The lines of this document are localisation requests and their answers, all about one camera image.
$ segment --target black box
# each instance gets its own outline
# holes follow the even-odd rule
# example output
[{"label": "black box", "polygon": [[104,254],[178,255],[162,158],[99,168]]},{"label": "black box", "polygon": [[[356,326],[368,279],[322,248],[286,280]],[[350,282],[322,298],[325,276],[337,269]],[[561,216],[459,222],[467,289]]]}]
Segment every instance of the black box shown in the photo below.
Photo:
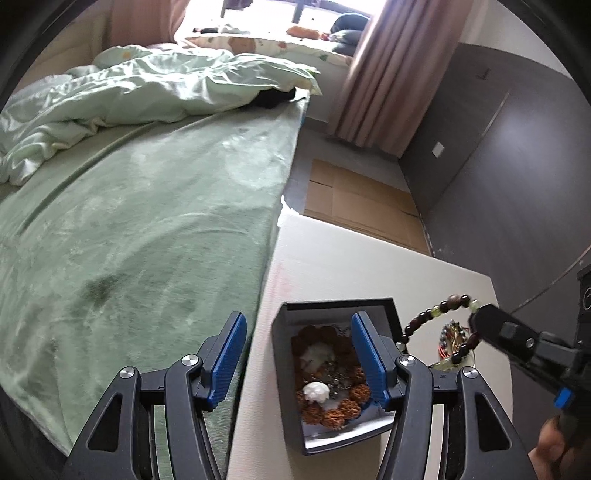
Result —
[{"label": "black box", "polygon": [[311,303],[284,303],[271,328],[277,388],[285,443],[304,455],[328,452],[360,442],[392,428],[394,416],[379,406],[372,406],[375,418],[360,421],[351,428],[305,436],[296,399],[296,379],[291,337],[307,325],[349,326],[351,317],[365,311],[382,336],[399,341],[402,328],[393,299],[340,300]]}]

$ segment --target blue button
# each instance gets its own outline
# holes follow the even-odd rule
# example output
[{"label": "blue button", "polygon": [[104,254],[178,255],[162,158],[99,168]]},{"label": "blue button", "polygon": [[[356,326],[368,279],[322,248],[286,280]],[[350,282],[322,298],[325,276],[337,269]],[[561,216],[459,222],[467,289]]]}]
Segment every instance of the blue button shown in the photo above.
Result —
[{"label": "blue button", "polygon": [[573,392],[566,387],[562,387],[554,399],[554,406],[556,408],[564,408],[566,404],[573,398]]}]

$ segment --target curtain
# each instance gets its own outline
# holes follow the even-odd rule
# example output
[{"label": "curtain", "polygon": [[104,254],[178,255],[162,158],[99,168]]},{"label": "curtain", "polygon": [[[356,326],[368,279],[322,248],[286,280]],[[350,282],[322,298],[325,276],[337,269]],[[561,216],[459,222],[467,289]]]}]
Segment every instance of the curtain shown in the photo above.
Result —
[{"label": "curtain", "polygon": [[111,46],[174,41],[190,0],[115,0],[111,10]]},{"label": "curtain", "polygon": [[328,133],[402,156],[459,42],[472,0],[386,0],[359,43]]}]

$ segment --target jewelry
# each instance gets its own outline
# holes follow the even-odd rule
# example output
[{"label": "jewelry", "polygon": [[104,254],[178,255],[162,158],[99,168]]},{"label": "jewelry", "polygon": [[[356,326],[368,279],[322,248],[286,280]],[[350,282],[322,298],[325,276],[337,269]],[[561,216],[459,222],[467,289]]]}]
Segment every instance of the jewelry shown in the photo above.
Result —
[{"label": "jewelry", "polygon": [[439,337],[439,358],[442,360],[453,355],[460,345],[467,341],[469,329],[461,326],[457,321],[451,320],[441,329]]},{"label": "jewelry", "polygon": [[[410,323],[405,327],[404,333],[400,337],[400,343],[406,345],[410,340],[410,337],[416,332],[421,325],[424,325],[429,320],[433,320],[441,316],[443,313],[447,313],[450,310],[457,310],[460,307],[470,309],[472,313],[476,313],[480,308],[478,300],[472,300],[470,295],[449,295],[447,300],[443,300],[439,305],[435,305],[433,308],[427,309],[424,312],[419,313],[413,318]],[[468,340],[462,342],[458,347],[457,352],[452,355],[452,363],[459,365],[462,360],[468,355],[470,350],[474,350],[480,343],[480,336],[477,333],[472,333]]]}]

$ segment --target cardboard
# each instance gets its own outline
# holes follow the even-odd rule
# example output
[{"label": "cardboard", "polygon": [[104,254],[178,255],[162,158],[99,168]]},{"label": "cardboard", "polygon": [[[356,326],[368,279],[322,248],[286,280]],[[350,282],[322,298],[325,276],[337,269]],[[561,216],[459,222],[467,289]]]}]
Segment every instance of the cardboard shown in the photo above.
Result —
[{"label": "cardboard", "polygon": [[314,160],[306,216],[430,255],[412,196],[322,160]]}]

